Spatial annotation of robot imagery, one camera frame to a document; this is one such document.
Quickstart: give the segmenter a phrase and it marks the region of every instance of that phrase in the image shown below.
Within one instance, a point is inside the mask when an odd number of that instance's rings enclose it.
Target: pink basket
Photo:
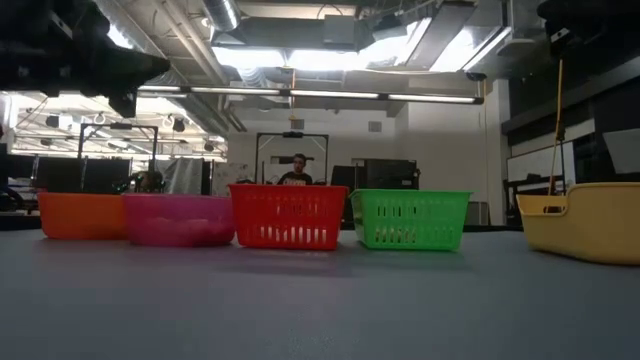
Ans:
[[[136,245],[226,245],[235,235],[230,198],[127,194],[124,207],[129,240]]]

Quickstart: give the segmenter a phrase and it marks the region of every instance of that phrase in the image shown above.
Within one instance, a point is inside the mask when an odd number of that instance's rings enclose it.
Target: metal frame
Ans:
[[[329,174],[329,135],[326,134],[302,134],[301,137],[293,137],[293,136],[286,136],[286,132],[285,133],[270,133],[270,132],[259,132],[256,134],[256,159],[255,159],[255,169],[254,169],[254,175],[256,177],[256,183],[258,182],[258,159],[260,157],[260,138],[263,136],[281,136],[282,138],[290,138],[290,139],[302,139],[305,137],[321,137],[324,138],[325,142],[326,142],[326,149],[324,151],[324,177],[325,179],[327,178],[327,175]],[[261,184],[264,184],[264,176],[262,176],[262,180],[261,180]]]
[[[95,130],[87,136],[84,137],[84,129],[89,126],[95,128]],[[131,130],[131,129],[151,129],[153,130],[153,148],[151,150],[151,161],[149,161],[149,173],[154,172],[154,168],[156,165],[156,148],[158,146],[158,127],[150,126],[150,125],[131,125],[131,124],[80,124],[80,140],[78,141],[78,159],[82,159],[82,148],[84,147],[84,142],[89,140],[96,131],[102,129],[103,127],[108,127],[114,130]]]

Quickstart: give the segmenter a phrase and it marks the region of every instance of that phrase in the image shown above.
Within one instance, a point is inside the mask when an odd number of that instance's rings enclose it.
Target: red basket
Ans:
[[[347,188],[229,185],[238,242],[256,248],[335,250]]]

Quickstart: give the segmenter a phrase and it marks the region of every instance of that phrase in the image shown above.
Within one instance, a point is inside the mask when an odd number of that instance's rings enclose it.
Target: orange basket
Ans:
[[[347,188],[229,185],[238,242],[255,248],[335,250]]]
[[[124,203],[120,195],[39,193],[42,230],[65,240],[127,238]]]

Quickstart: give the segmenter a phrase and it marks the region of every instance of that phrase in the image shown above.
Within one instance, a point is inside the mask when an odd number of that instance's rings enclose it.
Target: dark shirt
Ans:
[[[278,181],[278,185],[311,185],[313,184],[313,180],[311,176],[302,173],[296,174],[293,171],[289,171],[288,173],[282,175],[280,181]]]

